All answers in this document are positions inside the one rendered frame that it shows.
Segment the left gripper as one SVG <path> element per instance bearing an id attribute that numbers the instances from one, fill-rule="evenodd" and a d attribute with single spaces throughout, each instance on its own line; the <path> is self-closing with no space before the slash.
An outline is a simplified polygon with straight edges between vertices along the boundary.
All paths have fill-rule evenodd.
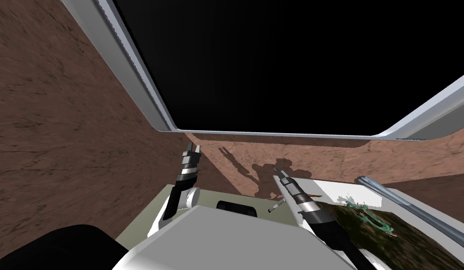
<path id="1" fill-rule="evenodd" d="M 182 154 L 182 166 L 183 169 L 196 168 L 200 160 L 200 146 L 196 145 L 195 151 L 193 151 L 193 143 L 190 142 L 186 151 Z"/>

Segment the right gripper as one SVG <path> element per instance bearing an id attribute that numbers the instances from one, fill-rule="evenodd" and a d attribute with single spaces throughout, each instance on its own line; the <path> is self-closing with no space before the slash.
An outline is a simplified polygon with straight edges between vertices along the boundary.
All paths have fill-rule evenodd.
<path id="1" fill-rule="evenodd" d="M 281 184 L 285 187 L 288 193 L 292 196 L 295 203 L 305 203 L 305 192 L 298 185 L 296 180 L 288 176 L 286 172 L 278 170 L 276 167 L 274 167 L 274 171 L 277 173 Z"/>

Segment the small grey lever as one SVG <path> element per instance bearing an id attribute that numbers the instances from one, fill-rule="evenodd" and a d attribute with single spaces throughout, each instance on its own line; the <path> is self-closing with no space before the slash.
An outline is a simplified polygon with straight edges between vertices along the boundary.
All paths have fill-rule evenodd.
<path id="1" fill-rule="evenodd" d="M 279 201 L 277 201 L 276 204 L 274 204 L 272 207 L 270 207 L 268 209 L 268 213 L 271 213 L 272 211 L 274 211 L 275 209 L 277 209 L 279 206 L 281 206 L 282 204 L 284 204 L 285 202 L 285 198 L 281 198 Z"/>

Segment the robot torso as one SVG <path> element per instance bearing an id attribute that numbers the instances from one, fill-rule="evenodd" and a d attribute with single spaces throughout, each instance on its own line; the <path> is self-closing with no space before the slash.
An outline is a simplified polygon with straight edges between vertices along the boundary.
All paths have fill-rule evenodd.
<path id="1" fill-rule="evenodd" d="M 113 270 L 354 270 L 304 228 L 197 205 Z"/>

